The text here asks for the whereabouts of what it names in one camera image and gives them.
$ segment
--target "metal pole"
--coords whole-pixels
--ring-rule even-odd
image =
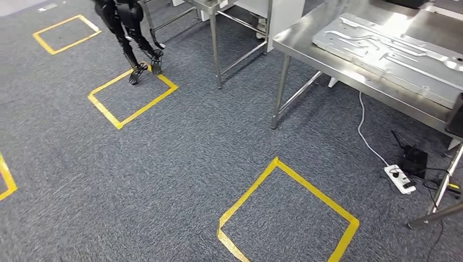
[[[290,99],[288,99],[288,101],[286,101],[286,103],[281,107],[280,111],[278,112],[278,114],[281,114],[283,113],[286,108],[294,101],[296,100],[296,98],[298,96],[300,96],[304,91],[305,89],[307,89],[317,78],[319,78],[320,76],[322,75],[322,72],[321,71],[318,71],[312,78],[310,78],[310,80],[305,83],[305,85],[303,85]]]
[[[165,23],[163,23],[162,25],[156,27],[154,30],[158,31],[159,29],[163,28],[164,26],[166,26],[166,25],[168,25],[168,24],[170,24],[170,23],[184,17],[185,15],[189,14],[191,11],[194,11],[194,10],[196,10],[196,7],[191,7],[190,9],[178,14],[178,16],[173,17],[173,18],[169,19],[168,21],[166,21]]]
[[[236,60],[233,64],[229,65],[227,68],[225,68],[220,74],[223,75],[225,74],[228,70],[232,69],[232,67],[234,67],[235,65],[239,64],[241,61],[243,61],[244,59],[246,59],[248,56],[252,55],[254,52],[256,52],[259,48],[261,48],[262,46],[264,46],[265,44],[267,44],[267,42],[263,42],[261,43],[260,45],[254,47],[253,50],[249,51],[247,54],[243,55],[242,57],[238,58],[238,60]]]
[[[439,186],[439,189],[437,190],[436,195],[434,196],[434,201],[431,203],[431,205],[428,208],[428,212],[426,213],[427,215],[430,215],[436,212],[437,210],[436,206],[439,206],[439,204],[441,203],[442,197],[444,196],[444,193],[446,192],[448,184],[450,182],[450,177],[455,172],[456,166],[458,165],[458,162],[460,161],[462,154],[463,154],[463,144],[458,147],[455,157],[452,159],[452,162],[449,168],[447,169],[448,174],[446,174],[444,179],[442,180],[441,185]]]
[[[265,45],[264,48],[264,55],[266,55],[269,52],[269,45],[270,45],[270,25],[272,23],[272,11],[273,11],[273,5],[274,1],[273,0],[268,0],[269,1],[269,10],[267,10],[267,27],[265,29],[265,41],[267,41],[267,44]]]
[[[150,25],[151,29],[154,29],[155,26],[153,25],[153,19],[151,18],[150,10],[148,9],[148,6],[146,5],[145,0],[140,0],[138,1],[141,5],[141,8],[143,9],[143,12],[145,12],[146,19],[148,20],[148,24]]]
[[[454,215],[458,212],[462,212],[463,211],[463,201],[456,204],[456,205],[453,205],[453,206],[450,206],[444,210],[441,210],[439,212],[436,212],[436,213],[433,213],[433,214],[430,214],[430,215],[426,215],[422,218],[418,218],[418,219],[415,219],[413,221],[410,221],[408,222],[408,226],[410,228],[417,228],[417,227],[420,227],[420,226],[423,226],[423,225],[427,225],[431,222],[434,222],[434,221],[439,221],[441,220],[442,218],[444,217],[448,217],[448,216],[451,216],[451,215]]]
[[[214,52],[214,64],[216,67],[216,80],[217,80],[217,87],[220,89],[222,88],[222,81],[220,78],[220,64],[218,61],[218,51],[217,51],[217,20],[216,14],[212,14],[209,16],[211,20],[211,32],[212,32],[212,50]]]
[[[288,68],[289,68],[290,61],[291,61],[291,57],[284,54],[283,70],[281,71],[280,84],[278,85],[278,90],[276,91],[276,101],[275,101],[274,114],[272,117],[272,124],[271,124],[272,129],[275,129],[278,123],[278,117],[280,115],[279,111],[280,111],[281,97],[283,96],[283,90],[284,90],[284,85],[286,84],[286,76],[288,75]]]
[[[243,21],[243,20],[241,20],[241,19],[238,19],[238,18],[236,18],[236,17],[234,17],[234,16],[228,15],[228,14],[222,12],[222,11],[217,11],[217,13],[220,14],[220,15],[223,15],[223,16],[225,16],[226,18],[229,18],[229,19],[231,19],[231,20],[233,20],[233,21],[235,21],[235,22],[237,22],[237,23],[239,23],[239,24],[241,24],[241,25],[243,25],[243,26],[246,26],[247,28],[249,28],[249,29],[251,29],[251,30],[256,31],[257,33],[265,34],[264,31],[261,31],[261,30],[259,30],[259,29],[257,29],[257,28],[254,28],[254,27],[251,26],[249,23],[247,23],[247,22],[245,22],[245,21]]]

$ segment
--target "humanoid robot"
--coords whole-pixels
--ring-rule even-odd
[[[151,69],[153,74],[161,73],[161,62],[164,46],[156,40],[153,31],[150,31],[155,45],[159,49],[153,49],[146,38],[141,34],[140,22],[143,20],[143,10],[136,0],[93,0],[95,2],[95,11],[103,19],[106,26],[116,35],[117,41],[122,46],[123,53],[133,68],[130,74],[129,83],[135,85],[141,73],[148,69],[148,65],[138,63],[133,54],[132,47],[126,34],[122,29],[124,25],[130,38],[138,43],[140,49],[151,60]]]

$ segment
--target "white cable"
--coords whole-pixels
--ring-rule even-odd
[[[384,160],[384,158],[382,156],[380,156],[375,150],[373,150],[371,148],[371,146],[368,144],[365,137],[362,135],[362,133],[360,131],[363,123],[365,122],[365,106],[363,105],[363,101],[361,99],[361,94],[362,94],[362,92],[359,92],[360,105],[362,106],[362,120],[360,121],[360,124],[359,124],[359,127],[357,128],[357,131],[359,132],[359,135],[362,137],[363,142],[365,142],[366,146],[371,150],[371,152],[375,153],[375,155],[377,155],[386,164],[386,166],[389,166],[388,162],[386,162],[386,160]]]

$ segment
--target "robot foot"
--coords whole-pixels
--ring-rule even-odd
[[[151,59],[151,71],[158,75],[162,71],[162,56],[164,53],[161,50],[155,50],[156,55]]]
[[[140,66],[133,69],[129,77],[129,83],[131,85],[136,85],[138,83],[138,78],[140,78],[143,71],[148,70],[148,65],[145,63],[140,63]]]

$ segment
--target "metal plate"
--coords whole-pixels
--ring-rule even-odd
[[[399,29],[388,29],[344,13],[312,41],[334,55],[452,108],[463,92],[463,55],[401,34]]]

